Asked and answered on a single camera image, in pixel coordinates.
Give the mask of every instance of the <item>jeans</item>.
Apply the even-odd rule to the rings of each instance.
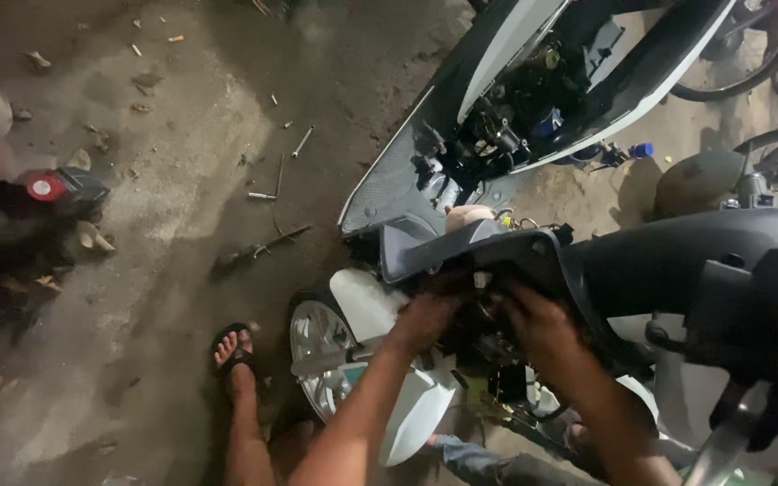
[[[456,436],[438,435],[435,447],[443,454],[446,468],[470,486],[592,486],[581,479],[528,454],[504,458]]]

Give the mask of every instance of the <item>red cap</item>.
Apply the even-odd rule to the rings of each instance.
[[[55,201],[68,191],[55,171],[42,171],[30,176],[26,182],[28,195],[38,201]]]

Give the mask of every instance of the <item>flip-flop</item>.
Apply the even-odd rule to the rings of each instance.
[[[227,378],[227,376],[230,375],[230,372],[232,371],[232,367],[238,364],[244,364],[246,367],[250,368],[252,372],[254,372],[254,355],[242,348],[241,342],[238,338],[239,333],[242,331],[247,332],[248,336],[253,339],[254,333],[248,324],[233,323],[218,331],[218,334],[216,334],[215,338],[212,340],[212,348],[209,349],[209,355],[214,357],[214,354],[218,351],[218,345],[222,343],[225,337],[227,337],[231,332],[236,333],[237,336],[236,348],[232,350],[232,354],[227,358],[226,361],[224,361],[224,364],[222,364],[215,371],[215,374],[217,374],[219,378]]]

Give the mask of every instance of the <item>dirt floor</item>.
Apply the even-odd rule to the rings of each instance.
[[[113,188],[100,226],[118,249],[78,266],[16,346],[0,333],[0,374],[16,379],[0,404],[0,485],[219,483],[226,409],[208,343],[232,321],[261,324],[258,365],[273,378],[266,423],[297,396],[287,302],[345,264],[341,206],[471,18],[465,0],[312,0],[288,22],[244,0],[0,0],[0,89],[34,115],[7,139],[26,167],[86,148],[92,172]],[[49,72],[28,69],[21,52],[33,50],[53,63]],[[143,72],[163,76],[152,96],[131,82]],[[110,133],[106,153],[85,124]],[[531,171],[513,206],[539,222],[567,221],[579,238],[608,233],[641,220],[664,156],[733,147],[775,125],[767,89],[719,105],[670,99],[616,138],[653,141],[655,159],[592,175]],[[247,198],[273,190],[282,153],[283,196]],[[251,163],[239,167],[243,154]],[[208,281],[220,252],[308,223],[295,247]],[[499,450],[522,447],[493,433]],[[396,469],[390,483],[455,481],[421,463]]]

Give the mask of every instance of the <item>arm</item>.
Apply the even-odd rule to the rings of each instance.
[[[632,392],[613,380],[584,346],[567,312],[526,287],[504,301],[528,359],[572,404],[612,484],[672,486],[677,472],[654,448],[655,436]]]
[[[460,300],[416,296],[368,362],[353,392],[308,449],[292,486],[365,486],[413,358],[443,334]]]

